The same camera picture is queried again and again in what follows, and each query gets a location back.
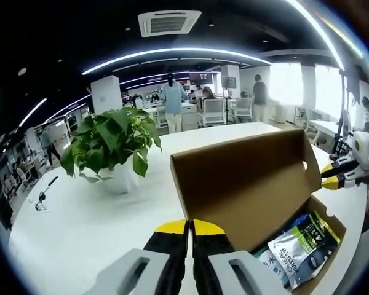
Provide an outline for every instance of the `beige pants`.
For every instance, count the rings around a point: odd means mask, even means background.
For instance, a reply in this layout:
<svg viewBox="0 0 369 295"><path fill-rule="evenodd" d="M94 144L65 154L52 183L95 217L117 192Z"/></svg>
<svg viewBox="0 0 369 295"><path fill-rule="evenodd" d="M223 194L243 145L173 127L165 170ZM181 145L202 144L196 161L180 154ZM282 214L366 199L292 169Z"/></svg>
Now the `beige pants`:
<svg viewBox="0 0 369 295"><path fill-rule="evenodd" d="M266 106L253 105L253 122L266 123Z"/></svg>
<svg viewBox="0 0 369 295"><path fill-rule="evenodd" d="M165 114L169 133L182 131L182 114Z"/></svg>

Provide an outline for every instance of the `monitor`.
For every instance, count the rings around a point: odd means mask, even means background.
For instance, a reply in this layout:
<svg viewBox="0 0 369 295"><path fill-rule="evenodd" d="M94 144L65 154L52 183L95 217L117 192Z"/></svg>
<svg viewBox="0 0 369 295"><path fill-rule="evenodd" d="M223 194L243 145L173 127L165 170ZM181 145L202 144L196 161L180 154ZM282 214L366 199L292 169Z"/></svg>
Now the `monitor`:
<svg viewBox="0 0 369 295"><path fill-rule="evenodd" d="M213 84L212 74L206 72L190 73L191 85Z"/></svg>
<svg viewBox="0 0 369 295"><path fill-rule="evenodd" d="M228 77L222 76L221 77L221 86L223 88L236 88L236 78L235 77Z"/></svg>

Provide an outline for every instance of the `gray gripper bracket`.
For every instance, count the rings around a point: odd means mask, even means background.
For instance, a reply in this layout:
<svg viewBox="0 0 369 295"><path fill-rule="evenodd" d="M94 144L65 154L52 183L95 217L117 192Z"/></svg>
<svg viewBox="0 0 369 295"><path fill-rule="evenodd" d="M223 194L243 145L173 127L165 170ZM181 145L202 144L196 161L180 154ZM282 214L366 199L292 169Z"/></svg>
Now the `gray gripper bracket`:
<svg viewBox="0 0 369 295"><path fill-rule="evenodd" d="M223 295L288 295L279 277L249 252L209 256Z"/></svg>
<svg viewBox="0 0 369 295"><path fill-rule="evenodd" d="M154 295L160 275L169 259L165 253L132 249L107 268L84 295Z"/></svg>

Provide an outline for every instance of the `ceiling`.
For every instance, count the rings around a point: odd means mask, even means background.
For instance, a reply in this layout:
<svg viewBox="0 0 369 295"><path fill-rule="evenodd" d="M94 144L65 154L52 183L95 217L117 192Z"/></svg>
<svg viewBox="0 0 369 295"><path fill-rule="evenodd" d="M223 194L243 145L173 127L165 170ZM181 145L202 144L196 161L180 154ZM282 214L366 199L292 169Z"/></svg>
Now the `ceiling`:
<svg viewBox="0 0 369 295"><path fill-rule="evenodd" d="M326 49L310 24L283 0L74 0L71 4L59 0L4 5L0 4L1 130L17 127L39 101L47 98L23 128L40 124L89 94L86 87L91 82L110 74L127 81L169 71L203 71L227 63L216 59L262 65L216 53L156 53L82 75L93 66L130 53L204 47L257 56L277 49ZM202 15L189 34L142 38L138 14L170 9L199 10ZM143 64L168 58L181 59ZM129 65L136 66L114 71ZM18 76L22 68L26 73Z"/></svg>

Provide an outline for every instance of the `box flap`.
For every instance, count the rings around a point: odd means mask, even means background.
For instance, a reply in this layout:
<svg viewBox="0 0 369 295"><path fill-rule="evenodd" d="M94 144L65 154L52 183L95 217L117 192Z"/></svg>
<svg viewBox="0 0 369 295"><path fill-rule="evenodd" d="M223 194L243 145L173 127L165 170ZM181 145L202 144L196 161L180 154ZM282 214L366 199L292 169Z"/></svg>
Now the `box flap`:
<svg viewBox="0 0 369 295"><path fill-rule="evenodd" d="M237 250L267 239L321 184L302 129L174 154L171 170L185 216L220 226Z"/></svg>

